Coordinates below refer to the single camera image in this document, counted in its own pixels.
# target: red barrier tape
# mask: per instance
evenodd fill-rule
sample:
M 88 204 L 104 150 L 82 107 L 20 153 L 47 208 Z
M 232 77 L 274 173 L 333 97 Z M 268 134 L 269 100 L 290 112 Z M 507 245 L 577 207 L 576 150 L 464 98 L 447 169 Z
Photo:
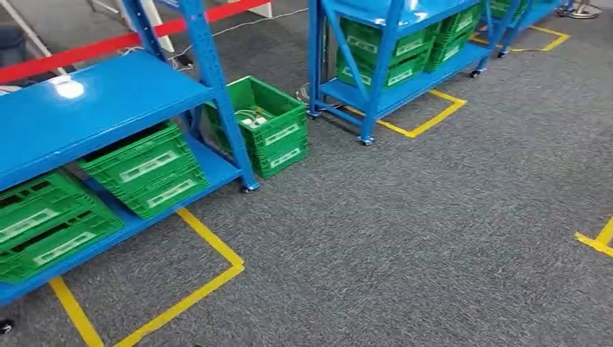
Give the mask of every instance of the red barrier tape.
M 269 2 L 270 0 L 241 0 L 209 9 L 206 11 L 205 15 L 209 22 L 216 22 L 254 7 L 268 4 Z M 185 30 L 185 21 L 183 18 L 178 18 L 155 27 L 155 34 L 160 37 L 180 33 Z M 114 53 L 120 48 L 137 46 L 139 44 L 140 39 L 138 35 L 136 33 L 130 33 L 114 38 L 107 38 L 87 46 L 69 49 L 68 51 L 56 53 L 45 58 L 32 59 L 25 63 L 15 64 L 0 69 L 0 83 L 21 80 L 29 76 L 51 71 L 58 67 L 67 67 L 97 56 Z

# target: shelf unit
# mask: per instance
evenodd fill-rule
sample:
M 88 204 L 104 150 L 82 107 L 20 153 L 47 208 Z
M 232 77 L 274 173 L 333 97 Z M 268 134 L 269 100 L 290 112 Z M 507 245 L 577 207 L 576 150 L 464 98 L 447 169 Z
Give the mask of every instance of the shelf unit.
M 180 207 L 241 179 L 246 191 L 259 184 L 234 118 L 219 59 L 200 0 L 180 0 L 199 65 L 200 82 L 167 64 L 140 0 L 124 0 L 145 51 L 118 56 L 0 98 L 3 134 L 0 191 L 72 162 L 94 150 L 181 115 L 187 142 L 210 185 L 149 220 L 137 217 L 96 182 L 86 182 L 123 220 L 125 227 L 21 283 L 0 283 L 5 305 L 86 262 L 115 244 L 164 219 Z M 206 102 L 220 110 L 233 160 L 200 135 L 200 110 Z
M 387 66 L 390 63 L 395 42 L 403 36 L 410 35 L 425 27 L 443 20 L 473 5 L 483 3 L 485 22 L 488 24 L 486 35 L 490 44 L 481 47 L 468 42 L 464 48 L 442 64 L 432 73 L 423 72 L 403 84 L 383 89 Z M 362 0 L 309 0 L 309 114 L 312 117 L 326 110 L 352 124 L 360 127 L 359 140 L 364 145 L 372 144 L 372 130 L 376 120 L 381 119 L 414 98 L 425 93 L 447 78 L 479 62 L 472 72 L 477 77 L 485 70 L 486 61 L 494 50 L 494 44 L 500 41 L 504 30 L 492 25 L 489 0 L 429 0 L 429 1 L 362 1 Z M 519 6 L 519 0 L 513 0 L 511 10 L 502 19 L 506 27 L 511 21 L 512 13 Z M 372 89 L 367 91 L 359 76 L 356 61 L 348 47 L 346 37 L 340 28 L 338 17 L 345 17 L 365 25 L 382 30 L 382 42 L 377 55 L 377 65 L 372 78 Z M 344 55 L 354 85 L 342 83 L 336 78 L 329 80 L 325 75 L 327 66 L 328 30 L 335 36 L 340 52 Z M 358 119 L 326 103 L 326 98 L 339 100 L 348 106 L 362 111 L 364 118 Z
M 548 0 L 548 2 L 539 3 L 535 3 L 535 0 L 528 0 L 526 10 L 521 16 L 519 16 L 519 18 L 507 23 L 506 26 L 502 25 L 506 29 L 506 33 L 503 35 L 502 47 L 498 51 L 498 57 L 502 58 L 503 56 L 506 56 L 509 53 L 509 46 L 515 42 L 518 35 L 520 35 L 530 26 L 549 16 L 559 7 L 568 7 L 568 4 L 570 4 L 572 8 L 572 0 L 570 0 L 566 5 L 563 5 L 564 2 L 566 2 L 566 0 Z M 494 19 L 493 23 L 495 25 L 500 25 L 501 21 Z

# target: yellow tape marking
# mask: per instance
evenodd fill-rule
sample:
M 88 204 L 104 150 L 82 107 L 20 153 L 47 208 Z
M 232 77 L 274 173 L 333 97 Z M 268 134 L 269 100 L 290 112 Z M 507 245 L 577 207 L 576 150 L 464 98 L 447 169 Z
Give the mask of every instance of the yellow tape marking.
M 602 228 L 596 239 L 590 239 L 589 237 L 576 233 L 575 237 L 579 242 L 583 242 L 588 246 L 594 248 L 596 251 L 603 252 L 604 254 L 613 257 L 613 248 L 609 247 L 609 242 L 613 239 L 613 218 Z
M 49 285 L 51 289 L 53 289 L 61 305 L 64 307 L 68 317 L 70 317 L 72 324 L 74 324 L 79 334 L 81 334 L 85 344 L 90 347 L 104 347 L 104 342 L 102 342 L 102 339 L 87 318 L 87 315 L 83 312 L 77 299 L 72 295 L 70 289 L 68 289 L 64 279 L 62 279 L 62 277 L 56 277 L 49 281 Z
M 426 123 L 423 123 L 422 125 L 420 125 L 419 127 L 413 129 L 413 130 L 404 130 L 400 127 L 397 127 L 394 124 L 391 124 L 388 121 L 382 121 L 382 120 L 378 120 L 377 123 L 380 125 L 383 125 L 384 127 L 393 130 L 399 134 L 402 134 L 406 137 L 409 137 L 411 139 L 414 139 L 415 137 L 418 137 L 421 133 L 425 132 L 426 130 L 432 128 L 433 126 L 439 124 L 443 119 L 451 116 L 452 113 L 456 112 L 460 107 L 464 106 L 466 104 L 466 100 L 462 100 L 462 99 L 458 99 L 455 96 L 451 96 L 449 94 L 445 94 L 445 93 L 441 93 L 438 90 L 428 90 L 428 93 L 432 94 L 432 95 L 436 95 L 439 98 L 443 98 L 445 100 L 451 101 L 453 104 L 449 107 L 447 107 L 443 112 L 437 114 L 434 118 L 430 119 L 429 121 L 427 121 Z M 345 106 L 345 108 L 347 108 L 349 111 L 354 112 L 356 114 L 359 114 L 361 116 L 364 116 L 364 112 L 357 110 L 351 106 Z
M 551 29 L 547 29 L 546 27 L 537 27 L 535 25 L 530 26 L 531 29 L 534 30 L 538 30 L 541 31 L 543 33 L 546 34 L 551 34 L 551 35 L 556 35 L 558 36 L 557 39 L 553 40 L 552 42 L 548 43 L 545 47 L 543 48 L 537 48 L 537 49 L 529 49 L 529 48 L 509 48 L 509 51 L 511 52 L 525 52 L 525 51 L 539 51 L 539 52 L 549 52 L 552 49 L 558 47 L 559 45 L 563 44 L 566 40 L 568 40 L 570 38 L 570 35 L 568 34 L 564 34 L 564 33 L 559 33 L 557 31 L 551 30 Z M 478 38 L 477 36 L 479 36 L 478 33 L 473 33 L 470 37 L 470 40 L 478 42 L 478 43 L 483 43 L 485 45 L 489 44 L 488 40 L 484 40 L 482 38 Z
M 225 244 L 217 235 L 215 235 L 207 226 L 205 226 L 198 218 L 196 218 L 187 209 L 182 208 L 176 211 L 176 213 L 185 220 L 185 222 L 194 229 L 210 246 L 219 252 L 232 266 L 223 271 L 220 275 L 213 278 L 212 281 L 197 289 L 194 293 L 188 295 L 186 298 L 179 301 L 177 304 L 167 309 L 165 312 L 144 324 L 142 327 L 136 329 L 133 333 L 119 341 L 116 347 L 133 346 L 142 340 L 146 335 L 160 329 L 172 319 L 180 315 L 182 312 L 192 307 L 198 301 L 202 300 L 205 296 L 211 294 L 217 288 L 223 286 L 232 278 L 236 277 L 239 273 L 245 270 L 243 266 L 244 261 L 240 256 L 235 253 L 227 244 Z M 77 328 L 83 340 L 88 346 L 104 346 L 104 343 L 100 339 L 100 336 L 92 326 L 91 322 L 87 318 L 85 312 L 72 295 L 68 286 L 61 279 L 61 277 L 54 278 L 49 282 L 53 291 L 56 293 L 59 301 L 64 306 L 64 309 L 71 318 L 74 326 Z
M 181 300 L 178 304 L 166 310 L 166 312 L 160 314 L 152 321 L 136 329 L 136 331 L 128 335 L 128 337 L 117 343 L 115 347 L 127 347 L 135 345 L 146 335 L 151 334 L 157 329 L 163 327 L 166 323 L 170 322 L 176 316 L 180 315 L 182 312 L 196 304 L 198 301 L 202 300 L 202 298 L 211 294 L 215 289 L 223 286 L 224 283 L 236 277 L 236 275 L 241 273 L 244 269 L 245 267 L 243 265 L 234 265 L 230 267 L 226 271 L 222 272 L 221 275 L 217 276 L 215 279 L 205 284 L 203 287 L 201 287 L 194 293 L 188 295 L 188 297 Z

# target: green plastic crate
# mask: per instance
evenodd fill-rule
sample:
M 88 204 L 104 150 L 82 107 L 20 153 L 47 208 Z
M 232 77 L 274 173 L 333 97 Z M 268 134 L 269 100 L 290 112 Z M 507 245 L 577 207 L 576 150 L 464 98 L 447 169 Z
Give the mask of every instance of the green plastic crate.
M 412 77 L 417 76 L 424 70 L 424 65 L 428 59 L 429 53 L 430 50 L 424 51 L 420 54 L 412 56 L 409 59 L 406 59 L 405 61 L 402 61 L 398 65 L 391 66 L 387 71 L 384 89 L 397 87 L 401 85 L 402 82 L 406 82 Z M 372 78 L 374 76 L 374 64 L 358 59 L 356 59 L 356 63 L 358 65 L 358 70 L 360 71 L 362 82 L 365 84 L 367 89 L 370 89 Z M 336 77 L 342 82 L 355 85 L 355 81 L 353 80 L 352 76 L 353 75 L 349 69 L 349 64 L 347 64 L 343 56 L 340 55 L 336 60 Z
M 105 189 L 125 199 L 196 160 L 179 127 L 165 121 L 90 153 L 77 163 Z
M 468 41 L 468 39 L 471 37 L 471 33 L 472 31 L 467 31 L 447 45 L 434 45 L 424 70 L 426 72 L 433 72 L 434 70 L 438 69 L 441 64 L 445 63 L 447 60 L 451 59 L 454 55 L 460 52 L 462 47 L 464 47 L 466 44 L 466 41 Z
M 290 95 L 251 76 L 230 83 L 228 93 L 232 106 L 237 111 L 236 120 L 245 139 L 247 151 L 259 155 L 275 153 L 295 142 L 297 138 L 308 135 L 307 107 Z M 212 103 L 206 103 L 204 110 L 212 130 L 219 133 L 221 125 L 217 108 Z M 251 128 L 241 123 L 249 117 L 240 110 L 253 111 L 258 117 L 265 118 L 266 122 Z M 227 140 L 218 140 L 221 147 L 229 152 Z
M 119 230 L 124 224 L 106 207 L 86 211 L 0 253 L 0 282 L 26 280 Z
M 483 5 L 477 4 L 443 20 L 435 45 L 445 45 L 467 30 L 474 31 L 482 12 Z
M 492 0 L 490 8 L 492 9 L 492 17 L 503 18 L 510 8 L 510 0 Z M 528 8 L 528 0 L 521 0 L 520 5 L 513 14 L 512 20 L 517 20 Z
M 0 252 L 95 205 L 69 174 L 55 170 L 0 193 Z
M 274 153 L 267 158 L 253 160 L 254 171 L 264 179 L 278 174 L 284 168 L 293 163 L 299 162 L 309 153 L 308 139 L 296 143 L 294 147 L 286 148 L 283 151 Z
M 432 40 L 437 37 L 441 23 L 430 25 L 429 27 L 398 39 L 394 47 L 394 53 L 390 65 L 396 65 L 416 54 L 427 51 L 432 46 Z M 358 22 L 340 19 L 340 26 L 345 33 L 347 44 L 351 53 L 362 61 L 370 64 L 377 63 L 377 54 L 382 40 L 382 31 L 375 27 L 370 27 Z
M 202 169 L 195 163 L 141 188 L 122 202 L 139 217 L 149 219 L 208 187 Z

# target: crate label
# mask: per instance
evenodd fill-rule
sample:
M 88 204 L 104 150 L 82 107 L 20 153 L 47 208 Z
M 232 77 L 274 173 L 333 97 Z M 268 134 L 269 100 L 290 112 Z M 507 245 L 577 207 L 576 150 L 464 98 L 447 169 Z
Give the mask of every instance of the crate label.
M 349 77 L 353 77 L 353 74 L 351 73 L 351 70 L 349 69 L 349 67 L 345 67 L 343 69 L 343 73 Z M 364 82 L 365 85 L 370 85 L 372 78 L 368 76 L 364 76 L 363 74 L 361 74 L 360 76 L 362 77 L 362 82 Z
M 396 83 L 413 76 L 413 69 L 404 71 L 402 74 L 396 75 L 387 81 L 387 86 L 395 85 Z
M 85 242 L 93 239 L 96 237 L 96 234 L 90 233 L 89 231 L 84 232 L 83 234 L 73 238 L 72 240 L 66 242 L 65 244 L 62 244 L 60 246 L 57 246 L 56 248 L 52 249 L 49 252 L 46 252 L 45 254 L 41 254 L 38 257 L 35 257 L 33 260 L 37 265 L 44 265 L 48 262 L 50 262 L 51 260 L 56 259 L 57 257 L 59 257 L 60 255 L 68 252 L 71 249 L 74 249 L 82 244 L 84 244 Z
M 456 54 L 459 51 L 460 51 L 460 46 L 454 47 L 452 50 L 445 53 L 445 56 L 442 57 L 442 60 L 446 61 L 447 59 L 451 58 L 454 54 Z
M 398 47 L 398 49 L 396 50 L 396 56 L 401 56 L 406 52 L 412 51 L 415 48 L 421 47 L 424 45 L 424 39 L 420 38 L 419 40 L 415 40 L 407 45 Z
M 119 174 L 121 177 L 121 181 L 124 183 L 130 182 L 133 179 L 137 179 L 147 172 L 151 172 L 157 168 L 161 168 L 162 166 L 170 163 L 171 161 L 177 159 L 179 155 L 177 155 L 174 151 L 169 150 L 168 152 L 159 155 L 149 161 L 145 161 L 144 163 L 131 168 L 127 171 L 124 171 Z
M 347 37 L 347 43 L 350 44 L 351 46 L 355 46 L 355 47 L 359 47 L 362 48 L 370 53 L 374 53 L 377 54 L 377 52 L 379 51 L 379 47 L 371 44 L 371 43 L 367 43 L 364 40 L 360 40 L 359 38 L 355 37 L 355 36 L 351 36 L 349 35 Z
M 6 228 L 0 230 L 0 242 L 5 242 L 6 240 L 16 237 L 30 228 L 34 228 L 37 225 L 45 223 L 47 220 L 52 219 L 58 214 L 59 213 L 56 211 L 46 208 L 26 219 L 22 219 L 17 223 L 7 226 Z
M 162 202 L 165 202 L 168 199 L 172 199 L 173 197 L 181 194 L 182 192 L 185 192 L 186 190 L 188 190 L 189 188 L 192 188 L 195 185 L 196 183 L 193 180 L 188 179 L 187 181 L 170 188 L 164 193 L 159 194 L 157 197 L 147 200 L 147 205 L 149 205 L 149 208 L 154 208 L 155 206 L 158 206 Z
M 468 27 L 473 22 L 473 14 L 469 13 L 464 18 L 462 18 L 462 22 L 458 25 L 458 28 L 455 29 L 455 32 L 461 31 L 465 27 Z
M 300 126 L 297 123 L 294 123 L 294 124 L 290 125 L 289 127 L 281 130 L 280 132 L 278 132 L 278 133 L 276 133 L 274 135 L 271 135 L 269 137 L 266 137 L 266 139 L 264 139 L 264 146 L 271 145 L 271 144 L 277 142 L 278 140 L 281 140 L 284 137 L 288 136 L 289 134 L 297 132 L 298 129 L 300 129 Z
M 276 168 L 277 166 L 285 163 L 287 160 L 292 159 L 293 157 L 297 156 L 298 154 L 300 154 L 300 148 L 294 148 L 291 152 L 287 152 L 286 154 L 282 155 L 281 157 L 273 160 L 270 162 L 270 167 L 271 168 Z

